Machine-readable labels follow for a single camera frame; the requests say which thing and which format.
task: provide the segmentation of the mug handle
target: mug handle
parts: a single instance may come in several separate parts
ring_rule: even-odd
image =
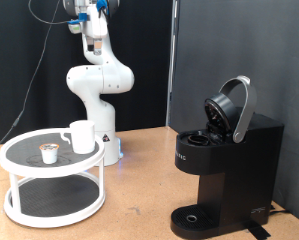
[[[70,128],[65,128],[65,129],[61,130],[60,131],[60,137],[61,137],[62,140],[67,141],[69,144],[71,144],[69,138],[66,138],[64,136],[65,133],[71,133]]]

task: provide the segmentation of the coffee maker lid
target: coffee maker lid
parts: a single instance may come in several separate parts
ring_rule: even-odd
[[[243,84],[246,90],[246,100],[240,116],[228,98],[230,92],[239,84]],[[256,104],[257,92],[250,79],[238,76],[228,80],[218,94],[206,100],[205,110],[212,125],[223,129],[226,133],[233,132],[233,141],[240,143],[245,137]]]

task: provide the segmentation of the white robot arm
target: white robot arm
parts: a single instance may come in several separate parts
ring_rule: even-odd
[[[123,65],[113,54],[103,7],[105,0],[64,0],[69,14],[79,19],[69,22],[72,33],[82,33],[83,51],[86,59],[94,65],[78,66],[67,74],[69,89],[83,101],[88,120],[95,122],[96,134],[105,142],[105,165],[116,163],[121,157],[120,140],[115,135],[115,109],[100,99],[100,94],[129,91],[134,84],[130,68]],[[117,10],[119,1],[110,0],[106,13]]]

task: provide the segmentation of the black coffee maker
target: black coffee maker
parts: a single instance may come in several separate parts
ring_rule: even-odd
[[[246,90],[242,109],[228,98],[238,84]],[[206,129],[177,136],[177,168],[200,175],[198,203],[171,215],[177,236],[206,239],[243,229],[253,233],[268,222],[284,126],[255,114],[256,102],[250,79],[231,79],[205,101]],[[270,236],[261,234],[260,239]]]

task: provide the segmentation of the black curtain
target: black curtain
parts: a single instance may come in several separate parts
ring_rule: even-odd
[[[56,4],[33,0],[32,10],[51,21]],[[37,21],[27,5],[26,0],[0,1],[0,139],[22,109],[49,27]],[[116,109],[117,131],[165,124],[171,16],[172,0],[122,0],[110,20],[112,49],[135,75],[130,92],[101,96]],[[70,18],[61,0],[55,22]],[[66,85],[69,69],[84,64],[90,63],[83,56],[81,34],[71,34],[66,24],[53,26],[26,111],[8,139],[86,119],[81,100]]]
[[[227,80],[248,76],[256,112],[285,124],[273,199],[299,218],[299,0],[178,0],[178,6],[171,127],[205,128],[205,99]],[[231,97],[242,106],[244,89]]]

